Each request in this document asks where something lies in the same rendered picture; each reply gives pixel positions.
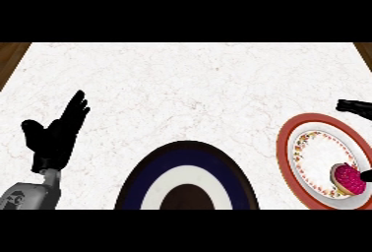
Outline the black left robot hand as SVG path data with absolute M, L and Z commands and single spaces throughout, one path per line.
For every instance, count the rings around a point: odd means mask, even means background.
M 60 117 L 51 121 L 47 127 L 30 119 L 22 122 L 26 147 L 33 152 L 33 173 L 39 173 L 48 168 L 55 170 L 64 168 L 88 111 L 84 91 L 78 91 L 69 100 Z

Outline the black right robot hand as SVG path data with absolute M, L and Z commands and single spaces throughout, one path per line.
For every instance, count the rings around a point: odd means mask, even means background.
M 336 102 L 334 110 L 349 112 L 372 121 L 372 102 L 340 99 Z M 360 173 L 360 179 L 372 183 L 372 169 Z

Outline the red rimmed floral plate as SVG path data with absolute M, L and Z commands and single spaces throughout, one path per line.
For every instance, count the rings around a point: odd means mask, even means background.
M 339 120 L 318 113 L 293 116 L 278 130 L 275 157 L 287 187 L 309 209 L 372 210 L 372 183 L 349 196 L 330 182 L 334 164 L 358 172 L 372 168 L 372 148 Z

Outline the dark blue and white plate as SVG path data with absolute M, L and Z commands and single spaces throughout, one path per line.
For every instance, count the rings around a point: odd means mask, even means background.
M 246 176 L 228 155 L 197 141 L 156 148 L 125 180 L 116 210 L 256 210 Z

